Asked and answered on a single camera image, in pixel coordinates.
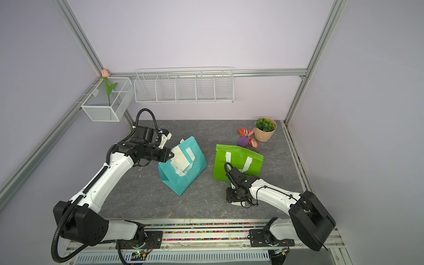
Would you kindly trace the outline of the white lined receipt paper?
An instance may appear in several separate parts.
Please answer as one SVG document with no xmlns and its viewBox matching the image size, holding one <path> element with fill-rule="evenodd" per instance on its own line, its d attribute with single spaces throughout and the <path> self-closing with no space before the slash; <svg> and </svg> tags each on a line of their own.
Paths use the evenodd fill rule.
<svg viewBox="0 0 424 265">
<path fill-rule="evenodd" d="M 179 146 L 175 146 L 172 149 L 172 152 L 174 153 L 174 158 L 172 158 L 171 161 L 176 169 L 184 171 L 186 168 L 189 167 L 190 162 L 185 157 L 184 153 L 182 152 Z"/>
</svg>

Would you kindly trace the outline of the teal shopping bag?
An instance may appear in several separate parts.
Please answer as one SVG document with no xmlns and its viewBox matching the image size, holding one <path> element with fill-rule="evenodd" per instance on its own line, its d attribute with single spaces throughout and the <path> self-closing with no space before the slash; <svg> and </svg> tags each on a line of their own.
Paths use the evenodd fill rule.
<svg viewBox="0 0 424 265">
<path fill-rule="evenodd" d="M 207 162 L 196 139 L 191 136 L 171 149 L 174 157 L 158 164 L 161 181 L 181 196 L 206 169 Z"/>
</svg>

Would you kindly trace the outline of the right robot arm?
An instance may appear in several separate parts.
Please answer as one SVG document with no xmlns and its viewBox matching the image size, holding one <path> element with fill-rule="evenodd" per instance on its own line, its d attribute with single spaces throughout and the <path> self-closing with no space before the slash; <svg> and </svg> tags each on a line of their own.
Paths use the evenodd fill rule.
<svg viewBox="0 0 424 265">
<path fill-rule="evenodd" d="M 296 238 L 314 251 L 325 247 L 336 222 L 314 193 L 278 188 L 257 176 L 243 174 L 229 162 L 224 170 L 231 183 L 226 189 L 228 203 L 249 209 L 265 202 L 290 217 L 289 221 L 274 217 L 262 229 L 251 230 L 248 237 L 253 247 L 289 247 L 290 240 Z"/>
</svg>

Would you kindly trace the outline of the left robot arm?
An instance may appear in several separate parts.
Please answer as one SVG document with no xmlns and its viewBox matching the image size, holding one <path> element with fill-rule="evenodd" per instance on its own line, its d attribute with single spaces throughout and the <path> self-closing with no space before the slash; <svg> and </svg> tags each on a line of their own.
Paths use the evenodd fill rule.
<svg viewBox="0 0 424 265">
<path fill-rule="evenodd" d="M 99 215 L 106 198 L 140 160 L 166 162 L 174 157 L 165 146 L 172 134 L 166 129 L 134 126 L 122 141 L 111 146 L 106 162 L 97 174 L 69 201 L 54 206 L 56 230 L 51 256 L 56 263 L 69 261 L 88 246 L 114 242 L 117 249 L 125 243 L 145 247 L 148 236 L 144 224 L 135 221 L 111 221 Z"/>
</svg>

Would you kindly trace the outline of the green shopping bag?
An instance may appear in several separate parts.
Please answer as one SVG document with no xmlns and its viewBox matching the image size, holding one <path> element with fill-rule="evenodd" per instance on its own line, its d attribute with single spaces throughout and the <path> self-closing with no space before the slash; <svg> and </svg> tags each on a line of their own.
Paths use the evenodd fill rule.
<svg viewBox="0 0 424 265">
<path fill-rule="evenodd" d="M 264 159 L 264 156 L 249 149 L 217 144 L 213 178 L 223 182 L 230 182 L 224 169 L 224 164 L 227 162 L 248 176 L 259 176 Z"/>
</svg>

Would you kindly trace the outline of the beige plant pot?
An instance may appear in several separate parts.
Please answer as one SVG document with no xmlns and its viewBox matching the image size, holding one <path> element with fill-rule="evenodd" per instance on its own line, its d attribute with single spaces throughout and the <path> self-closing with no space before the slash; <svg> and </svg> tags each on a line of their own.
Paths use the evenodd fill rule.
<svg viewBox="0 0 424 265">
<path fill-rule="evenodd" d="M 257 141 L 259 141 L 259 142 L 267 142 L 274 135 L 275 131 L 272 131 L 272 132 L 263 132 L 263 131 L 255 128 L 254 135 L 255 135 L 255 138 L 256 138 Z"/>
</svg>

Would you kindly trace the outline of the white mesh box basket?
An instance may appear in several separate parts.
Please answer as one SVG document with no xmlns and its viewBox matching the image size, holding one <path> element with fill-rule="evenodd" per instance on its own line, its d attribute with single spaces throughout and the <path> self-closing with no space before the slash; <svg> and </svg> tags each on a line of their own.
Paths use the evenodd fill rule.
<svg viewBox="0 0 424 265">
<path fill-rule="evenodd" d="M 108 77 L 94 86 L 83 101 L 82 109 L 99 122 L 119 122 L 134 98 L 134 87 L 129 77 Z"/>
</svg>

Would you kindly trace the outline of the green potted plant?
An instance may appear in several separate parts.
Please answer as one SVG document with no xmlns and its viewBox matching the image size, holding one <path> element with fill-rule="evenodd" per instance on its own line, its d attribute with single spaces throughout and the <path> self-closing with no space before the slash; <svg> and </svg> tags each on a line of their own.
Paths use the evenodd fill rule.
<svg viewBox="0 0 424 265">
<path fill-rule="evenodd" d="M 277 126 L 272 120 L 268 118 L 259 118 L 255 122 L 255 128 L 263 132 L 272 132 L 276 130 Z"/>
</svg>

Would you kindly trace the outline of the artificial pink tulip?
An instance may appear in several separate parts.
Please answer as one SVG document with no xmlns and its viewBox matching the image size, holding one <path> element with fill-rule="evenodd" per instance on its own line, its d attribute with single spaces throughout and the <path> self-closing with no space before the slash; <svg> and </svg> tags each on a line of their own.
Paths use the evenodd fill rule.
<svg viewBox="0 0 424 265">
<path fill-rule="evenodd" d="M 110 73 L 106 70 L 106 69 L 102 69 L 101 70 L 101 75 L 102 75 L 102 80 L 103 83 L 106 87 L 106 93 L 107 93 L 107 97 L 108 97 L 108 104 L 109 106 L 111 106 L 111 101 L 110 101 L 110 94 L 113 92 L 113 90 L 117 87 L 117 83 L 110 83 L 108 78 L 110 77 Z"/>
</svg>

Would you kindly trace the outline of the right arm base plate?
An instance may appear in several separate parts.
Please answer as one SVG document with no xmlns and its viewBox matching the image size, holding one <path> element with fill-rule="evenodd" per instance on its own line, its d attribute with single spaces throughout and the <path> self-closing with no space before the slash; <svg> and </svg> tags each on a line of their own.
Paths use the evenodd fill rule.
<svg viewBox="0 0 424 265">
<path fill-rule="evenodd" d="M 247 238 L 252 247 L 293 247 L 293 239 L 276 239 L 269 231 L 265 229 L 251 229 Z"/>
</svg>

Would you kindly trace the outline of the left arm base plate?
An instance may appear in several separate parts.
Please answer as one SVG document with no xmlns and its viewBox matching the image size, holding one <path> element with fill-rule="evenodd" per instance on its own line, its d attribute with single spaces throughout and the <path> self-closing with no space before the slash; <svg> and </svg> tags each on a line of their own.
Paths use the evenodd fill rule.
<svg viewBox="0 0 424 265">
<path fill-rule="evenodd" d="M 163 231 L 147 230 L 139 239 L 119 240 L 118 245 L 121 250 L 154 250 L 161 247 Z"/>
</svg>

